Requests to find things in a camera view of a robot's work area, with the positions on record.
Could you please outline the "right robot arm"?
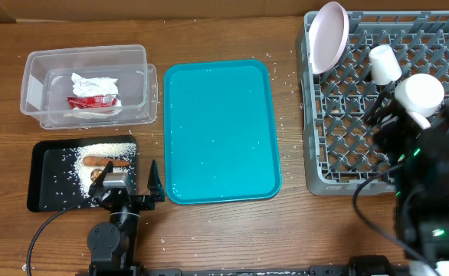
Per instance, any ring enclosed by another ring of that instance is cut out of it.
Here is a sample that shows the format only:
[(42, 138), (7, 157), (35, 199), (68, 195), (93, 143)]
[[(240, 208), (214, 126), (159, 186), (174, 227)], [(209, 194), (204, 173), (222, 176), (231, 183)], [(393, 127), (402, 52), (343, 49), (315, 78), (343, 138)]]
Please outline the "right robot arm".
[(383, 91), (363, 120), (394, 175), (395, 234), (358, 217), (404, 250), (412, 275), (449, 275), (449, 101), (430, 123)]

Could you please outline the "white cup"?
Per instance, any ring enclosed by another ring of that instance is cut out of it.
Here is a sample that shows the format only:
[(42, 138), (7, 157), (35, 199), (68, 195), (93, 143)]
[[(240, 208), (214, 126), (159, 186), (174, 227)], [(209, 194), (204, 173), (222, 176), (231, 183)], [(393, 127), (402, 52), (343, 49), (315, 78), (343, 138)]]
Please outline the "white cup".
[(401, 67), (395, 52), (387, 44), (373, 48), (369, 52), (369, 62), (372, 65), (372, 80), (376, 85), (385, 86), (401, 77)]

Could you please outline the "large white plate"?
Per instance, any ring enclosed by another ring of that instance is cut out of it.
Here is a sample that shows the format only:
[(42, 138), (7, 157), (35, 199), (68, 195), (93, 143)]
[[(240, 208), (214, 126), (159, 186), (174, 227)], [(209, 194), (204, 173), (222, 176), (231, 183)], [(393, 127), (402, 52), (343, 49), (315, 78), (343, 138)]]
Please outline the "large white plate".
[(313, 74), (332, 69), (346, 48), (349, 17), (338, 2), (328, 2), (316, 14), (308, 31)]

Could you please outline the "red snack wrapper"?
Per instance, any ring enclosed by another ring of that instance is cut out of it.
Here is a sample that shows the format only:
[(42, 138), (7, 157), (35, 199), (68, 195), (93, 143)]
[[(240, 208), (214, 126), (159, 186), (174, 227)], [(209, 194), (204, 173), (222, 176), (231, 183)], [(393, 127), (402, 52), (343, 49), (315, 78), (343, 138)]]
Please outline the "red snack wrapper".
[(118, 99), (111, 95), (97, 95), (91, 97), (68, 97), (67, 102), (72, 109), (93, 109), (115, 106)]

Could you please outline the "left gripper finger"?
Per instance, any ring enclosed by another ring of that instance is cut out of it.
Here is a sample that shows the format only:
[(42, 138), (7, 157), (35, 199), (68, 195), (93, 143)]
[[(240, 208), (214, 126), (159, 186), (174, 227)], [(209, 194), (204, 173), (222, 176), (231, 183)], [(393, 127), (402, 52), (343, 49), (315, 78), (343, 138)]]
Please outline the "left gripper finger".
[(147, 182), (147, 188), (150, 192), (150, 196), (154, 202), (164, 202), (166, 198), (165, 190), (162, 186), (159, 178), (158, 165), (154, 159), (151, 164), (149, 178)]
[(91, 188), (101, 188), (103, 186), (103, 181), (106, 176), (113, 171), (113, 162), (109, 161), (107, 165), (101, 170), (97, 177), (92, 181), (90, 187)]

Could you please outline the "carrot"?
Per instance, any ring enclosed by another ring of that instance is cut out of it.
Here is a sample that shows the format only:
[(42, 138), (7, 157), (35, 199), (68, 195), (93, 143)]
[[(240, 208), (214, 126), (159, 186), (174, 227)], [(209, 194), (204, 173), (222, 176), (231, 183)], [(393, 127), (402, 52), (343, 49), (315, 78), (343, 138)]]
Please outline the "carrot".
[(85, 166), (106, 166), (108, 163), (112, 163), (114, 167), (126, 167), (131, 165), (130, 161), (100, 156), (86, 156), (83, 158), (82, 163)]

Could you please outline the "brown food scrap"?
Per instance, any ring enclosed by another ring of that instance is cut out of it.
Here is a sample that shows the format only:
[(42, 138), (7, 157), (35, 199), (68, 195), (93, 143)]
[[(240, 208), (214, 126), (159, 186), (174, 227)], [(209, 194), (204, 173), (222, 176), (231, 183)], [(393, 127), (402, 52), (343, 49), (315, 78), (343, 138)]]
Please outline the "brown food scrap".
[(91, 181), (94, 182), (102, 172), (102, 169), (94, 169), (90, 174)]

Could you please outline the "white bowl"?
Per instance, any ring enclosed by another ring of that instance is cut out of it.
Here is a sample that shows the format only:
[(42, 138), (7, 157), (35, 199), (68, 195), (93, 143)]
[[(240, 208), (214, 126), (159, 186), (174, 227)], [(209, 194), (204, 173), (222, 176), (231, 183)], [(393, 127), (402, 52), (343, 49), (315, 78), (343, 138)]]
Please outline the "white bowl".
[(430, 74), (415, 74), (398, 84), (395, 99), (406, 110), (430, 117), (444, 99), (444, 87)]

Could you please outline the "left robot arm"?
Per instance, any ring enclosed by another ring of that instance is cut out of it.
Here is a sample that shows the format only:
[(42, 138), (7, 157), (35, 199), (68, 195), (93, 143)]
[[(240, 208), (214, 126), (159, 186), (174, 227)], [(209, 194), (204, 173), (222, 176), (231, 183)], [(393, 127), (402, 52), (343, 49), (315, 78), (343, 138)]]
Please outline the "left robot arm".
[(147, 275), (142, 264), (134, 260), (141, 211), (152, 211), (166, 194), (159, 178), (156, 161), (152, 161), (146, 195), (132, 195), (128, 174), (114, 172), (109, 162), (93, 181), (89, 195), (98, 206), (110, 212), (108, 222), (95, 225), (87, 236), (91, 252), (89, 275)]

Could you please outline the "small white plate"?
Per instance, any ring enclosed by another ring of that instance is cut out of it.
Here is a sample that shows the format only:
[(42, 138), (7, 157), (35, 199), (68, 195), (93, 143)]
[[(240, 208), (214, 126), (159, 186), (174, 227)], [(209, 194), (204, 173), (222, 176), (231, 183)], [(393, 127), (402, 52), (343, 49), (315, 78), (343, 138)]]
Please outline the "small white plate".
[(431, 127), (431, 123), (423, 115), (416, 113), (414, 111), (408, 111), (407, 114), (414, 121), (414, 123), (417, 124), (422, 130)]

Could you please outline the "white printed paper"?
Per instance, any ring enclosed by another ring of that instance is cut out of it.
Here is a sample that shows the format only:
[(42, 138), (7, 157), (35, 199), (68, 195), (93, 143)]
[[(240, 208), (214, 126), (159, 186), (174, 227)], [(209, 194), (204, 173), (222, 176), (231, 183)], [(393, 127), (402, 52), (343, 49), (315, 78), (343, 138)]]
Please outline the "white printed paper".
[(117, 95), (117, 79), (110, 77), (84, 78), (72, 73), (73, 93), (78, 97), (94, 97), (100, 95)]

